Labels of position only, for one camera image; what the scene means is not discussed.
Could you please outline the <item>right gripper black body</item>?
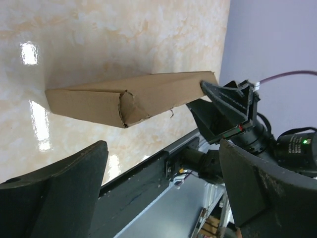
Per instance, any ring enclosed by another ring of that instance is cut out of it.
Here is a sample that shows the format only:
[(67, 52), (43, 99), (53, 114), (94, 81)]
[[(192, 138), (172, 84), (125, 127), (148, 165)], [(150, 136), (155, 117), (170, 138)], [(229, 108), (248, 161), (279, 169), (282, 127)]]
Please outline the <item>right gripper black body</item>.
[(212, 89), (210, 144), (230, 139), (255, 126), (259, 95), (253, 89)]

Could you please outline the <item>brown cardboard box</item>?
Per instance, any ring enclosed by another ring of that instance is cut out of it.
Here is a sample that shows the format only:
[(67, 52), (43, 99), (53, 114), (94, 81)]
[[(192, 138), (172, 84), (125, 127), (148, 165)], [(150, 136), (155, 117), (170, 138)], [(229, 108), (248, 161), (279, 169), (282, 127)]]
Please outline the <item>brown cardboard box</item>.
[(52, 113), (128, 128), (204, 96), (201, 81), (218, 84), (211, 71), (158, 73), (46, 91)]

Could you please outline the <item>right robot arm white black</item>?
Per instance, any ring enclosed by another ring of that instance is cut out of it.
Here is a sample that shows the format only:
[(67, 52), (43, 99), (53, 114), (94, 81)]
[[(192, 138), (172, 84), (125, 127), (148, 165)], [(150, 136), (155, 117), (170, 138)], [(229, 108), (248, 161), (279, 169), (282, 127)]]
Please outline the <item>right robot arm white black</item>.
[(302, 127), (288, 130), (275, 138), (268, 119), (258, 112), (260, 97), (255, 86), (245, 80), (225, 86), (201, 81), (208, 101), (187, 103), (200, 134), (210, 144), (222, 139), (264, 160), (298, 174), (317, 176), (317, 129)]

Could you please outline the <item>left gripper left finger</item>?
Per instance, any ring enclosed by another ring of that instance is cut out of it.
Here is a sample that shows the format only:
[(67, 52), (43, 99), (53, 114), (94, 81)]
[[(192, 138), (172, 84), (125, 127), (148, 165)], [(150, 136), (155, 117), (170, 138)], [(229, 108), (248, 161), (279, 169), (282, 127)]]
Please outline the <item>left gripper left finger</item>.
[(2, 238), (86, 238), (108, 158), (105, 141), (0, 185)]

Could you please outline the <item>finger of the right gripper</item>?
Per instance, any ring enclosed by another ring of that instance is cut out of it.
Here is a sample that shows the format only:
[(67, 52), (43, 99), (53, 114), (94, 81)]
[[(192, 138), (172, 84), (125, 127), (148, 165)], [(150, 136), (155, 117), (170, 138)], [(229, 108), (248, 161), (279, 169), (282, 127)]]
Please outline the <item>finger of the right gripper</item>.
[(254, 119), (254, 85), (245, 80), (240, 84), (230, 82), (230, 86), (218, 86), (207, 81), (200, 83), (203, 93), (231, 124), (245, 124)]
[(197, 99), (186, 106), (200, 134), (209, 144), (218, 144), (221, 139), (231, 139), (239, 134), (239, 125), (233, 125), (212, 102)]

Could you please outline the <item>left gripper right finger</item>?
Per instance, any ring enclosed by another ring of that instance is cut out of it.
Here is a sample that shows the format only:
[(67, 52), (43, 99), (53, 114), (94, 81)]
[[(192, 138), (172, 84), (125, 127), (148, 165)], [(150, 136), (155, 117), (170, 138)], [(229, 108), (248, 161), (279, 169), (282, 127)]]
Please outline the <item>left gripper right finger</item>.
[(317, 181), (265, 161), (231, 142), (219, 159), (234, 223), (244, 238), (315, 238)]

